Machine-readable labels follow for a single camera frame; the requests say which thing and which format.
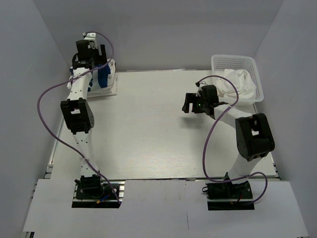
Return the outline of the blue t shirt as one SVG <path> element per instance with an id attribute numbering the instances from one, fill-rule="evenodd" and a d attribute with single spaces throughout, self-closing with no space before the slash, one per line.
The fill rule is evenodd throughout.
<path id="1" fill-rule="evenodd" d="M 89 83 L 88 92 L 105 90 L 113 84 L 112 71 L 109 65 L 95 70 Z"/>

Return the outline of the white t shirt stack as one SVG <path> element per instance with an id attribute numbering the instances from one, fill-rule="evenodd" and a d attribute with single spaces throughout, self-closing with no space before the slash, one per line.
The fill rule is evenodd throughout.
<path id="1" fill-rule="evenodd" d="M 89 71 L 87 68 L 70 69 L 71 76 L 67 84 L 67 99 L 78 100 L 98 96 L 114 96 L 117 94 L 117 75 L 115 60 L 109 59 L 105 67 Z"/>

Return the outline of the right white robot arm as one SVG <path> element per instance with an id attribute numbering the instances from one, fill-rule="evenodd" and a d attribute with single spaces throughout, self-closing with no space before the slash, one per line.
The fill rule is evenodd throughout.
<path id="1" fill-rule="evenodd" d="M 231 198 L 241 193 L 241 184 L 249 177 L 256 175 L 252 170 L 257 163 L 275 149 L 272 132 L 263 113 L 251 114 L 235 108 L 232 104 L 221 102 L 216 87 L 207 85 L 200 87 L 196 93 L 186 93 L 182 111 L 189 113 L 190 105 L 195 114 L 206 114 L 213 118 L 213 123 L 203 147 L 203 172 L 205 177 L 214 183 L 225 183 L 224 193 Z M 206 171 L 206 152 L 209 139 L 218 122 L 224 122 L 235 129 L 238 156 L 231 169 L 226 173 L 225 180 L 216 180 L 208 176 Z"/>

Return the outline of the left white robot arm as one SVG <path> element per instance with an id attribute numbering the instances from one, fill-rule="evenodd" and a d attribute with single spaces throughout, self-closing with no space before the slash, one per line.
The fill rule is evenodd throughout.
<path id="1" fill-rule="evenodd" d="M 102 57 L 96 40 L 85 38 L 76 42 L 77 54 L 72 59 L 70 69 L 70 93 L 60 103 L 67 128 L 71 131 L 80 152 L 80 179 L 75 182 L 81 192 L 99 198 L 104 194 L 99 169 L 94 161 L 92 128 L 95 120 L 87 102 L 88 88 L 93 76 L 92 69 Z"/>

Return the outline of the white plastic basket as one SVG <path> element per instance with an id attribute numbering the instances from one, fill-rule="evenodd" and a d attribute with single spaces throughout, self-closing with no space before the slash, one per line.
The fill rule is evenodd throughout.
<path id="1" fill-rule="evenodd" d="M 234 55 L 213 55 L 211 57 L 212 74 L 227 78 L 229 82 L 213 77 L 210 82 L 216 86 L 221 101 L 230 104 L 248 106 L 264 99 L 260 76 L 256 62 L 252 57 Z"/>

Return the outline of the crumpled white t shirt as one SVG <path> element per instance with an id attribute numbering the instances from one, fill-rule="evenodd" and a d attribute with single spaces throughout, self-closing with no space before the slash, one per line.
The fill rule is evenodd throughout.
<path id="1" fill-rule="evenodd" d="M 225 69 L 222 72 L 217 72 L 216 75 L 228 79 L 235 86 L 239 95 L 237 106 L 248 106 L 255 102 L 256 86 L 246 70 Z M 229 104 L 233 104 L 236 101 L 236 92 L 229 82 L 218 77 L 214 77 L 212 82 L 217 88 L 220 101 Z"/>

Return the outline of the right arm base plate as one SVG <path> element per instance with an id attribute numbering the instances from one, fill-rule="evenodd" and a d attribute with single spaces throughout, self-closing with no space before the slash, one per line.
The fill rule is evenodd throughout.
<path id="1" fill-rule="evenodd" d="M 241 184 L 206 183 L 202 193 L 207 196 L 209 211 L 254 210 L 253 194 L 248 181 Z"/>

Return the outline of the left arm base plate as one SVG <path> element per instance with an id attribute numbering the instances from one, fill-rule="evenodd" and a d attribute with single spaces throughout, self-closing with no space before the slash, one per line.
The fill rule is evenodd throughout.
<path id="1" fill-rule="evenodd" d="M 101 189 L 84 190 L 76 185 L 72 200 L 72 208 L 112 209 L 119 208 L 114 192 L 107 182 L 101 183 Z"/>

